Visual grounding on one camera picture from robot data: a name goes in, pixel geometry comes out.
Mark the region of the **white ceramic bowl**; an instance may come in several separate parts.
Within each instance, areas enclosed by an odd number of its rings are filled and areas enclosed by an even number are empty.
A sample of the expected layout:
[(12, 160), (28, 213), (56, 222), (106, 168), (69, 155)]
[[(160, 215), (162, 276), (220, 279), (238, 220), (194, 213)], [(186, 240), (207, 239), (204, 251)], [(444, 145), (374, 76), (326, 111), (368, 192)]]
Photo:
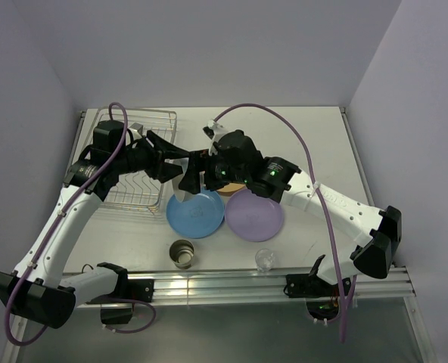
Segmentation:
[(171, 180), (173, 187), (173, 194), (176, 200), (180, 203), (191, 200), (194, 195), (188, 191), (184, 191), (179, 187), (180, 181), (183, 180), (188, 168), (188, 158), (176, 159), (171, 162), (174, 165), (180, 166), (182, 173)]

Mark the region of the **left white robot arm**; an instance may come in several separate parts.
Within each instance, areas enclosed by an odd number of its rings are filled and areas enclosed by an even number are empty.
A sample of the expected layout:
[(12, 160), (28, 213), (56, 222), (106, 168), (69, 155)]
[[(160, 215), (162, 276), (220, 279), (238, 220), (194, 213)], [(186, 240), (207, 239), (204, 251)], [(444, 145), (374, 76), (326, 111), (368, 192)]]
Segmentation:
[(182, 174), (173, 164), (188, 152), (151, 130), (130, 131), (127, 123), (101, 121), (92, 142), (70, 167), (54, 208), (36, 242), (11, 273), (0, 272), (0, 300), (6, 315), (62, 327), (73, 310), (100, 296), (120, 302), (128, 296), (128, 271), (101, 262), (89, 271), (64, 278), (67, 260), (84, 227), (120, 176), (144, 172), (161, 183)]

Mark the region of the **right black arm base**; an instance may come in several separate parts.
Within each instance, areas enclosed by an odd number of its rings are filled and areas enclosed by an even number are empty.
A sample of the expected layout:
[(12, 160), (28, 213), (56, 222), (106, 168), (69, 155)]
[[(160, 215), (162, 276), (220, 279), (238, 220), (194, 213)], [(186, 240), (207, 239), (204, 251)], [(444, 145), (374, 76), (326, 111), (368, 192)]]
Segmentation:
[(340, 310), (338, 285), (331, 285), (316, 277), (312, 270), (309, 274), (288, 274), (285, 276), (286, 284), (284, 295), (291, 299), (319, 299), (328, 298), (328, 301), (308, 302), (306, 308), (313, 318), (324, 320), (338, 316)]

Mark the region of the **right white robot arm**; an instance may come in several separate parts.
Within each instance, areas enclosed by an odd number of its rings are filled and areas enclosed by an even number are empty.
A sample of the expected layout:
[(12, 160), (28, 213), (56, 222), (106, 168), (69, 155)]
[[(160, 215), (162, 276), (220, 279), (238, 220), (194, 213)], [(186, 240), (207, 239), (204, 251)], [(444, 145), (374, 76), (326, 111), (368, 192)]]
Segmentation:
[(183, 174), (173, 180), (179, 201), (206, 188), (220, 189), (240, 183), (259, 197), (322, 217), (329, 231), (339, 230), (351, 245), (333, 247), (310, 275), (313, 292), (327, 294), (338, 278), (359, 273), (375, 279), (387, 277), (402, 238), (402, 213), (393, 206), (379, 209), (351, 199), (313, 181), (299, 166), (281, 158), (265, 157), (241, 130), (208, 132), (211, 146), (185, 155)]

